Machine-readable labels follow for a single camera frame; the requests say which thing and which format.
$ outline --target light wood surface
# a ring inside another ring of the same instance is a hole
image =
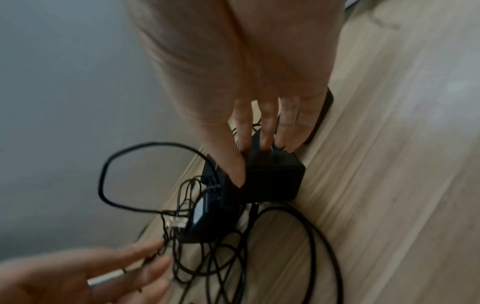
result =
[[[333,107],[298,153],[307,171],[292,204],[332,243],[345,302],[480,303],[480,1],[360,1],[330,88]],[[160,227],[155,219],[144,238]],[[255,225],[245,302],[301,302],[304,234],[285,214]],[[334,303],[319,251],[312,302]],[[189,299],[204,303],[204,288]]]

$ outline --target finger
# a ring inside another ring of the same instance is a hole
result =
[[[192,130],[230,180],[237,187],[241,187],[245,183],[245,161],[237,149],[228,123],[198,124]]]
[[[292,153],[310,136],[320,116],[325,102],[325,93],[300,98],[300,109],[295,127],[286,145],[286,151]]]
[[[252,149],[252,127],[254,123],[252,103],[243,100],[235,101],[232,117],[236,127],[238,149],[242,152],[250,151]]]
[[[258,101],[261,113],[260,151],[269,151],[274,142],[279,115],[279,99],[271,98]]]
[[[104,304],[134,292],[160,278],[169,268],[172,259],[162,256],[153,263],[128,272],[104,283],[91,286],[89,298],[95,304]]]
[[[170,281],[159,278],[142,292],[134,292],[117,302],[117,304],[158,304],[170,288]]]
[[[77,249],[48,254],[12,262],[19,275],[28,277],[63,277],[73,273],[85,273],[93,278],[155,254],[163,245],[162,240],[152,240],[130,245],[122,249]]]
[[[295,122],[297,121],[297,115],[299,113],[300,107],[300,98],[297,96],[280,98],[280,102],[280,123],[278,124],[278,129],[276,131],[275,145],[278,148],[284,148],[292,135]]]

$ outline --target wall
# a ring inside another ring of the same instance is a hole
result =
[[[3,0],[0,37],[0,258],[134,241],[151,217],[101,203],[104,160],[144,141],[198,144],[121,1]],[[107,177],[108,194],[158,207],[192,157],[128,157]]]

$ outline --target person's left hand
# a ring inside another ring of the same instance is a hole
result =
[[[4,262],[0,303],[157,304],[170,285],[161,278],[170,266],[169,257],[97,285],[89,286],[87,280],[150,257],[162,244],[149,241],[122,249],[79,249]]]

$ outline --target cable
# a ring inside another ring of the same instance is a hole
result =
[[[115,159],[125,154],[131,153],[139,149],[153,147],[153,146],[179,147],[185,150],[192,151],[193,153],[197,154],[199,157],[205,160],[208,166],[211,167],[216,184],[203,189],[203,184],[201,183],[202,176],[195,176],[191,179],[184,181],[180,185],[178,190],[176,210],[158,211],[154,209],[136,208],[136,207],[115,203],[110,201],[108,198],[106,198],[106,196],[104,195],[104,184],[107,176],[107,171],[111,163]],[[193,192],[196,187],[199,188],[199,191],[198,191],[199,195],[194,199]],[[184,285],[183,293],[181,295],[179,304],[184,303],[187,293],[189,292],[193,282],[200,277],[205,278],[205,297],[206,297],[207,304],[212,304],[212,303],[218,304],[220,303],[220,300],[223,300],[223,302],[227,304],[241,303],[244,292],[245,292],[246,284],[247,284],[248,237],[256,221],[260,217],[262,217],[264,214],[271,211],[281,211],[281,212],[286,212],[292,215],[294,218],[296,218],[298,221],[301,222],[307,234],[308,241],[310,244],[310,275],[309,275],[307,290],[305,292],[305,296],[303,297],[302,304],[310,303],[312,299],[314,287],[315,287],[315,280],[316,280],[316,274],[317,274],[317,250],[316,250],[314,233],[316,233],[318,237],[321,239],[321,241],[323,242],[328,252],[328,255],[333,265],[333,270],[335,273],[335,278],[337,283],[336,302],[337,304],[343,304],[344,286],[343,286],[342,274],[341,274],[338,260],[335,257],[335,253],[332,249],[332,246],[329,244],[327,238],[322,234],[322,232],[314,224],[308,221],[308,219],[306,219],[298,210],[296,210],[295,208],[293,208],[292,206],[284,202],[275,202],[279,206],[267,207],[262,210],[260,210],[259,203],[252,204],[248,211],[249,212],[248,223],[243,232],[239,230],[233,230],[229,234],[227,234],[223,239],[215,243],[208,243],[207,244],[209,248],[208,252],[205,251],[204,244],[200,244],[201,260],[200,260],[200,263],[197,265],[197,267],[195,269],[189,269],[188,267],[183,265],[182,264],[183,247],[182,247],[182,244],[177,240],[178,230],[169,228],[167,226],[165,221],[165,215],[176,216],[176,217],[189,217],[191,212],[195,209],[196,204],[199,203],[199,198],[202,196],[203,193],[210,192],[210,191],[218,192],[219,190],[221,190],[220,179],[215,169],[215,166],[212,164],[212,162],[197,149],[187,145],[172,143],[172,142],[150,142],[150,143],[131,146],[129,148],[118,151],[117,153],[110,156],[108,160],[105,162],[105,164],[103,165],[103,168],[100,174],[100,179],[98,182],[98,195],[100,199],[104,203],[108,204],[109,206],[124,209],[127,211],[133,211],[133,212],[154,213],[154,214],[159,214],[161,216],[163,239],[164,239],[163,249],[162,251],[158,252],[157,255],[154,255],[150,258],[145,259],[142,263],[142,266],[152,262],[156,256],[165,254],[167,248],[171,244],[172,257],[173,257],[172,272],[173,272],[174,281],[176,281],[180,285]],[[246,206],[244,205],[243,210],[240,213],[244,213],[245,209],[246,209]],[[238,242],[237,247],[234,247],[230,244],[223,243],[225,238],[227,238],[232,233],[240,236],[240,240]],[[228,259],[224,264],[220,265],[217,259],[216,253],[218,252],[219,249],[222,249],[222,248],[228,249],[229,251],[231,251],[232,257]],[[232,299],[230,300],[227,294],[226,283],[229,280],[229,275],[232,269],[234,268],[235,264],[239,264],[240,276],[236,284],[235,293]],[[179,276],[180,271],[189,275],[189,278],[188,279],[180,278]],[[215,296],[212,296],[211,290],[210,290],[212,277],[215,277],[219,284],[219,290],[217,291]]]

